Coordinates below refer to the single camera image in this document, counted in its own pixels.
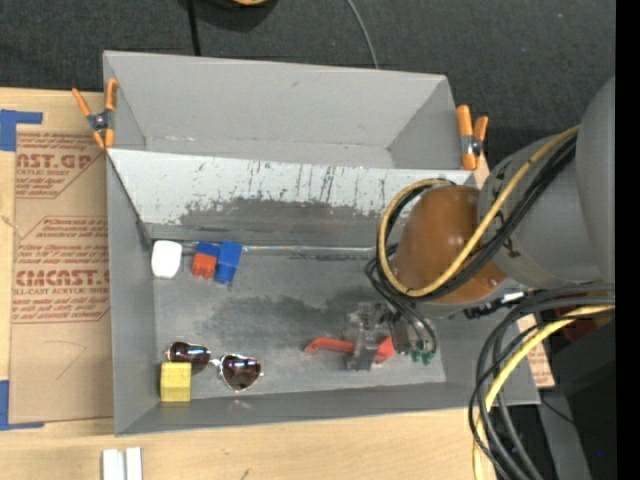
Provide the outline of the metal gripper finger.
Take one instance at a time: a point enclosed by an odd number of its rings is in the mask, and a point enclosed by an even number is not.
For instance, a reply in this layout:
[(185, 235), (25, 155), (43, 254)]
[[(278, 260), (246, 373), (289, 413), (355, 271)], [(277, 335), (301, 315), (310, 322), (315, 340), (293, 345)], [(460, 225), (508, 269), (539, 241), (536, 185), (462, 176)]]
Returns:
[(387, 306), (385, 303), (358, 303), (346, 317), (346, 338), (356, 341), (359, 337), (381, 341), (388, 336)]
[(370, 370), (376, 362), (377, 352), (376, 343), (355, 343), (353, 351), (344, 358), (344, 366), (348, 370)]

